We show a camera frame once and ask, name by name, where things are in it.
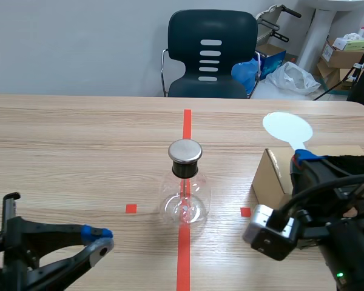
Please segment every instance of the sink pedestal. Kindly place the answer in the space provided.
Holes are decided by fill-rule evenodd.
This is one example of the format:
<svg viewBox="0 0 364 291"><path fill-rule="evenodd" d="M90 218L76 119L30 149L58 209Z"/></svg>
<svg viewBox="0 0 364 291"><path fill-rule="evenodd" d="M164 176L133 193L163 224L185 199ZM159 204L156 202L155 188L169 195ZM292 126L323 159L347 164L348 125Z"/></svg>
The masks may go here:
<svg viewBox="0 0 364 291"><path fill-rule="evenodd" d="M318 63L336 13L320 9L315 11L314 20L297 61L297 65L309 73L312 73Z"/></svg>

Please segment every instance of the white sink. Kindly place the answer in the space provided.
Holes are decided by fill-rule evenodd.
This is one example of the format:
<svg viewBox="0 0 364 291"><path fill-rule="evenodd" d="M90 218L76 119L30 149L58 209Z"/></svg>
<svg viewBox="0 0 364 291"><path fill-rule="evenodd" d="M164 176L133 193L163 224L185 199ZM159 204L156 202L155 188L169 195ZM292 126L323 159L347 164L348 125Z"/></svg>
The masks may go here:
<svg viewBox="0 0 364 291"><path fill-rule="evenodd" d="M364 5L364 0L301 0L304 5L320 10L351 11Z"/></svg>
<svg viewBox="0 0 364 291"><path fill-rule="evenodd" d="M314 20L297 61L299 67L312 73L318 63L337 11L358 9L364 5L364 0L300 0L300 2L316 9Z"/></svg>

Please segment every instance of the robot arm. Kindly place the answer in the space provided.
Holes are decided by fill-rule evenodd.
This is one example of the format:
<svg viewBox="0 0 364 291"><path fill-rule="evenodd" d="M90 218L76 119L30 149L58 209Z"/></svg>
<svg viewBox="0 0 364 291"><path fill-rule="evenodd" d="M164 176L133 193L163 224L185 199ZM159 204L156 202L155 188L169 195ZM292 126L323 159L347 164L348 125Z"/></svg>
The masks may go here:
<svg viewBox="0 0 364 291"><path fill-rule="evenodd" d="M43 224L26 221L15 213L11 193L3 199L0 252L0 290L64 290L113 249L113 235L108 229L76 224ZM86 246L71 258L40 267L39 260L48 253L68 246Z"/></svg>
<svg viewBox="0 0 364 291"><path fill-rule="evenodd" d="M305 152L292 159L292 199L278 210L258 205L243 239L277 261L318 246L339 291L364 291L364 174ZM357 215L344 217L352 208Z"/></svg>

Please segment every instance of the red tape line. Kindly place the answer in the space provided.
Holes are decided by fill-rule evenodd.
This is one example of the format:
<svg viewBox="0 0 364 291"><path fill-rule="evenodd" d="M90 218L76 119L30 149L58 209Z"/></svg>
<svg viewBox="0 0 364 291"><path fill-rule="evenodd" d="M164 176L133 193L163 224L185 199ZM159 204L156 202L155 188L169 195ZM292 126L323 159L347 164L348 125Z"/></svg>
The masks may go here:
<svg viewBox="0 0 364 291"><path fill-rule="evenodd" d="M183 138L192 138L192 110L183 113ZM183 181L180 195L183 196ZM186 197L190 197L190 180L186 180ZM190 291L190 227L180 224L178 232L177 291Z"/></svg>

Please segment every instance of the black chair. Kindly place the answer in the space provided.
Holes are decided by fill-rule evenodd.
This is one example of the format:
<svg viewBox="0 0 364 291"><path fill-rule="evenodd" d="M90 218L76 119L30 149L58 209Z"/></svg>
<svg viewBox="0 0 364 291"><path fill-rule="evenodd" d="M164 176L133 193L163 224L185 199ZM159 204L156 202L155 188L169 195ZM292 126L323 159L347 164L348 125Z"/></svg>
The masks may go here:
<svg viewBox="0 0 364 291"><path fill-rule="evenodd" d="M244 86L232 79L232 67L250 61L257 42L257 21L247 12L230 10L182 10L169 22L167 50L162 52L161 79L164 86L164 53L185 64L182 78L174 81L169 97L250 98ZM256 86L260 80L260 66Z"/></svg>

